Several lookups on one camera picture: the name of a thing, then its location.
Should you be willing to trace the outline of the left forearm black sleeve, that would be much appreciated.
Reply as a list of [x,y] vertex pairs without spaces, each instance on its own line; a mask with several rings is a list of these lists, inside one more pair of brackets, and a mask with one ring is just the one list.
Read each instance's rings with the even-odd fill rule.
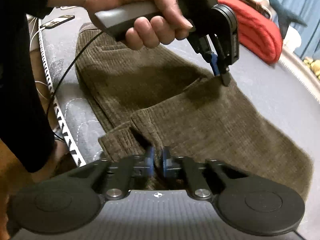
[[44,18],[48,0],[1,0],[1,140],[30,173],[54,150],[31,67],[26,15]]

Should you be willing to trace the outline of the person's left hand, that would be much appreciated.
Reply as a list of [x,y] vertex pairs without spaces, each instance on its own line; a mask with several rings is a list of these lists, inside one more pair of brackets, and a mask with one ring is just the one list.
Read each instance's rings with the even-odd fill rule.
[[[77,6],[87,10],[92,23],[100,30],[104,26],[97,20],[95,13],[110,10],[136,1],[148,0],[48,0],[48,7]],[[125,44],[133,50],[142,47],[155,48],[159,44],[170,44],[173,40],[183,40],[193,27],[182,15],[176,0],[150,0],[161,11],[161,16],[151,20],[140,17],[125,34]]]

